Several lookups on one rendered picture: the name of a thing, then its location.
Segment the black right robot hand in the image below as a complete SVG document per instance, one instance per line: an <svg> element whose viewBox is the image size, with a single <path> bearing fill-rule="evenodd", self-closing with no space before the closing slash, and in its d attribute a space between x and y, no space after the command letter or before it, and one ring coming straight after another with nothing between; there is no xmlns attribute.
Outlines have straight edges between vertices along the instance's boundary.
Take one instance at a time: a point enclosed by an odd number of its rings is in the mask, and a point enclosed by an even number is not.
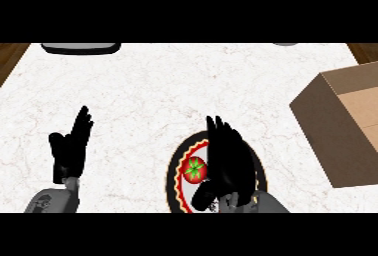
<svg viewBox="0 0 378 256"><path fill-rule="evenodd" d="M249 146L219 117L206 117L206 178L191 197L191 207L203 211L214 199L236 195L228 209L246 205L255 191L255 168Z"/></svg>

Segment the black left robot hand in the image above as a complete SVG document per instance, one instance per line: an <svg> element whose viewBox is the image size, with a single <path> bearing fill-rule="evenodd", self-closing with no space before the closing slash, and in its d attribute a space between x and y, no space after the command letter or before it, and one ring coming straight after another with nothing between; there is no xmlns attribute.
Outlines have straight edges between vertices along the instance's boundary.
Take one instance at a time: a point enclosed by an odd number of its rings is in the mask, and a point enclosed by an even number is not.
<svg viewBox="0 0 378 256"><path fill-rule="evenodd" d="M81 107L73 121L70 132L61 135L57 132L48 134L53 163L53 183L61 184L69 177L82 175L85 163L85 147L94 122L88 114L88 108Z"/></svg>

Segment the red tomato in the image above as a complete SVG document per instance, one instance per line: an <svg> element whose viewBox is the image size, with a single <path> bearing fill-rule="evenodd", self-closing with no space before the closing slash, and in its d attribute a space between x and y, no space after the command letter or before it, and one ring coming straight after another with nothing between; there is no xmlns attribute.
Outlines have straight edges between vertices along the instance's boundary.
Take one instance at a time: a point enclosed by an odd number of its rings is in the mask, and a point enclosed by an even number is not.
<svg viewBox="0 0 378 256"><path fill-rule="evenodd" d="M206 179L206 163L200 157L188 157L181 166L183 178L190 184L199 184Z"/></svg>

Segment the black rimmed patterned plate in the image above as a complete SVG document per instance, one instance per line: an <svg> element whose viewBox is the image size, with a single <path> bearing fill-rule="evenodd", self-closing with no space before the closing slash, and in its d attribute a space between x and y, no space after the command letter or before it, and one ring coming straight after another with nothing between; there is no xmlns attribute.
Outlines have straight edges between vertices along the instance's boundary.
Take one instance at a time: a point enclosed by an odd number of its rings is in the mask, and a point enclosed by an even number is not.
<svg viewBox="0 0 378 256"><path fill-rule="evenodd" d="M172 213L199 213L191 205L191 199L199 199L200 195L209 199L209 197L216 197L218 192L222 192L208 174L208 144L208 133L200 131L184 139L172 154L165 182L166 204ZM206 179L199 184L190 184L181 173L183 162L193 156L200 157L206 163Z"/></svg>

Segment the brown cardboard box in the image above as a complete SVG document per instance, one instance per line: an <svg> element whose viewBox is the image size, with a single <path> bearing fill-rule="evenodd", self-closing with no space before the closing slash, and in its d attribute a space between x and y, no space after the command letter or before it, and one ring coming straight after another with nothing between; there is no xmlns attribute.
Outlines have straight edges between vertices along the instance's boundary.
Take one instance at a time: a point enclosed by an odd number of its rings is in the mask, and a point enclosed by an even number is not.
<svg viewBox="0 0 378 256"><path fill-rule="evenodd" d="M289 104L333 188L378 184L378 61L320 72Z"/></svg>

